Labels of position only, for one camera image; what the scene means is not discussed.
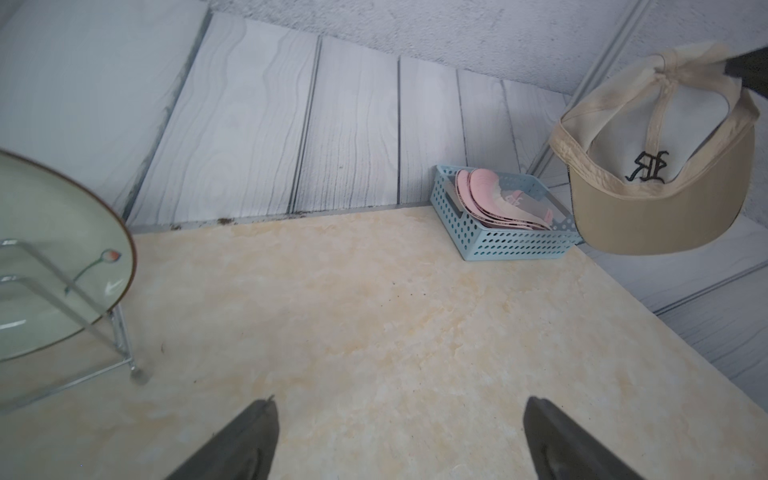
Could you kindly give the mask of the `pink baseball cap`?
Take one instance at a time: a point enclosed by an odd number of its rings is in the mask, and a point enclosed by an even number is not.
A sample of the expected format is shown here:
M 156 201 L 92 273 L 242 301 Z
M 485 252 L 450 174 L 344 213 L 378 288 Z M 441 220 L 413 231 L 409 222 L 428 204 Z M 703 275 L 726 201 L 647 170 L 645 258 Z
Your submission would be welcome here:
M 477 207 L 490 218 L 505 223 L 528 224 L 532 228 L 550 230 L 554 212 L 543 201 L 522 190 L 503 190 L 499 176 L 487 169 L 468 174 L 469 194 Z
M 481 211 L 476 202 L 474 201 L 469 187 L 469 171 L 460 170 L 455 176 L 456 193 L 461 201 L 464 209 L 475 220 L 488 228 L 505 228 L 505 229 L 521 229 L 521 230 L 541 230 L 539 224 L 527 222 L 527 221 L 506 221 L 491 218 Z

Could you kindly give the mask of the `beige baseball cap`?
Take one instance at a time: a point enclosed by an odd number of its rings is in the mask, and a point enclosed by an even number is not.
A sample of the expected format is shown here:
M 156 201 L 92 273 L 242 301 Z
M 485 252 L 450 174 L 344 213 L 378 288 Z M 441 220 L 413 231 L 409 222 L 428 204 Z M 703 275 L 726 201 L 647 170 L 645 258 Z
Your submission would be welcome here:
M 698 248 L 737 219 L 749 189 L 759 111 L 727 75 L 727 46 L 703 42 L 639 59 L 556 123 L 575 226 L 616 255 Z

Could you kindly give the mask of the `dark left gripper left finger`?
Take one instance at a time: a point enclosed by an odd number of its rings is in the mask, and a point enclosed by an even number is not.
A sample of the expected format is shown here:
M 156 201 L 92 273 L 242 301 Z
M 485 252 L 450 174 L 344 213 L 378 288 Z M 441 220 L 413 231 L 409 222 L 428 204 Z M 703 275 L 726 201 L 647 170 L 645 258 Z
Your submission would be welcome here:
M 279 433 L 274 397 L 255 400 L 167 479 L 267 479 Z

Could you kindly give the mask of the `green glass plate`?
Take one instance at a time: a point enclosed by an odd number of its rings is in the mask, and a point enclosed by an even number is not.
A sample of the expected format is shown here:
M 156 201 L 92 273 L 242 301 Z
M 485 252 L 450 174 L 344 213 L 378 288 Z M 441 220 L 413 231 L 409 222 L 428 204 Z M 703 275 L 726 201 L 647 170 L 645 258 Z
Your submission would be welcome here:
M 1 358 L 81 331 L 123 299 L 137 269 L 122 219 L 86 187 L 1 154 Z

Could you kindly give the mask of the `light blue perforated basket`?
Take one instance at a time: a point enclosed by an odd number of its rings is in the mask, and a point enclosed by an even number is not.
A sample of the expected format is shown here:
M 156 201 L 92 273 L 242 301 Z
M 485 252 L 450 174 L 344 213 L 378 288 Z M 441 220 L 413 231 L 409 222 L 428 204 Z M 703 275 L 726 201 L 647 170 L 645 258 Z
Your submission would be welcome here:
M 460 204 L 455 177 L 471 167 L 438 165 L 430 202 L 466 261 L 554 259 L 582 242 L 571 214 L 555 220 L 551 230 L 491 228 L 466 212 Z

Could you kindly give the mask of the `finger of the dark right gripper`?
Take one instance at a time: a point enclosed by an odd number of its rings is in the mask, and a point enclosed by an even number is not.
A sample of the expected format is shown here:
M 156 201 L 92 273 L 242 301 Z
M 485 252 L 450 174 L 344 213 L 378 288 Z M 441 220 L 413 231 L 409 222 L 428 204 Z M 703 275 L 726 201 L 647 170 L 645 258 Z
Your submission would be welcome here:
M 739 79 L 744 88 L 768 98 L 768 47 L 764 46 L 725 61 L 724 74 Z

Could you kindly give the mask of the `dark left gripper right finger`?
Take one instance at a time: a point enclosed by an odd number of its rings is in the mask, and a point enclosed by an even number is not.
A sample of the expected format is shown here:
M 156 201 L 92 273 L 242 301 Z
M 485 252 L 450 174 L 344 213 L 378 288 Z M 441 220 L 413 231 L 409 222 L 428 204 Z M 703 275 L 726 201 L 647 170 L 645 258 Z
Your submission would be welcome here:
M 629 465 L 546 398 L 528 398 L 523 427 L 539 479 L 641 479 Z

